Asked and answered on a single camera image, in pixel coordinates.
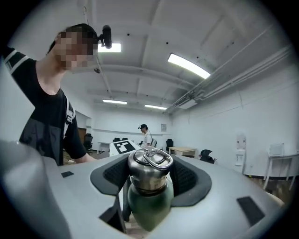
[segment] person with cap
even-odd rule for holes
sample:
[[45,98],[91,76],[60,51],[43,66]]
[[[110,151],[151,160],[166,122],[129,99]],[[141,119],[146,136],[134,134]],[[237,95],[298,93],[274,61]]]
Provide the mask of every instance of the person with cap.
[[147,125],[142,124],[142,125],[140,125],[139,128],[140,128],[141,132],[144,133],[144,139],[143,139],[142,145],[140,147],[144,148],[146,146],[151,146],[153,139],[151,137],[151,133],[148,132],[149,129],[148,129]]
[[20,142],[63,165],[63,148],[75,162],[94,161],[82,145],[75,111],[60,88],[67,71],[84,66],[98,48],[92,27],[79,24],[58,33],[48,54],[36,61],[6,47],[4,62],[35,109]]

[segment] black chair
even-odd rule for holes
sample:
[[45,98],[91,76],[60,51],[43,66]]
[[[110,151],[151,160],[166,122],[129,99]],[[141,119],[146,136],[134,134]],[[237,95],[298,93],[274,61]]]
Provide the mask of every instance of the black chair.
[[114,138],[113,142],[118,142],[118,141],[121,141],[120,138]]
[[210,153],[211,153],[211,150],[208,150],[208,149],[202,150],[200,153],[200,155],[201,155],[200,160],[214,164],[215,160],[211,156],[209,156]]
[[166,141],[166,151],[169,152],[169,147],[173,147],[173,141],[172,139],[168,139]]
[[83,145],[84,145],[86,150],[89,150],[93,147],[92,140],[93,140],[93,137],[92,137],[91,134],[86,134],[85,135]]

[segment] doorway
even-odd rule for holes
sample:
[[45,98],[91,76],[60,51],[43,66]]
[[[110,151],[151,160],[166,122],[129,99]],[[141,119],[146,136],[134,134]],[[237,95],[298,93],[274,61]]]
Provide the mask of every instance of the doorway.
[[85,140],[85,135],[86,135],[86,129],[84,128],[78,128],[78,132],[79,132],[79,138],[82,144],[84,144],[84,140]]

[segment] black t-shirt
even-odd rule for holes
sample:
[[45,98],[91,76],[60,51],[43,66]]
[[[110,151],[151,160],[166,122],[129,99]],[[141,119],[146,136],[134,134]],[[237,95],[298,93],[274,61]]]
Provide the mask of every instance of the black t-shirt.
[[[3,54],[8,59],[14,51],[7,48]],[[23,57],[20,52],[15,53],[7,62],[10,69]],[[86,154],[78,133],[76,117],[63,139],[66,118],[66,97],[59,89],[56,95],[47,94],[39,85],[36,75],[36,61],[25,60],[12,73],[18,86],[35,106],[30,119],[21,134],[20,142],[35,148],[42,156],[55,159],[57,165],[63,165],[63,148],[72,159],[78,159]]]

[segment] fluorescent light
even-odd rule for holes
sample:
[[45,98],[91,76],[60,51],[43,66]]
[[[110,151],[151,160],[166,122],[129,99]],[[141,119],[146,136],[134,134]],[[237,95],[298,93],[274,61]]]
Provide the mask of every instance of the fluorescent light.
[[148,108],[155,108],[155,109],[159,109],[159,110],[166,110],[166,109],[167,109],[167,108],[165,108],[165,107],[154,106],[154,105],[145,105],[145,107],[148,107]]
[[110,99],[104,99],[103,102],[105,102],[105,103],[114,103],[114,104],[122,104],[122,105],[127,104],[126,101],[118,101],[118,100],[110,100]]
[[121,44],[112,43],[112,47],[110,49],[107,49],[106,47],[101,47],[101,44],[99,44],[98,52],[121,52]]
[[187,61],[184,58],[181,58],[175,54],[171,54],[168,58],[168,61],[170,63],[174,63],[176,65],[179,65],[187,70],[192,71],[196,75],[199,75],[200,77],[203,77],[204,79],[207,79],[210,76],[210,73],[206,72],[204,69],[200,68],[196,64]]

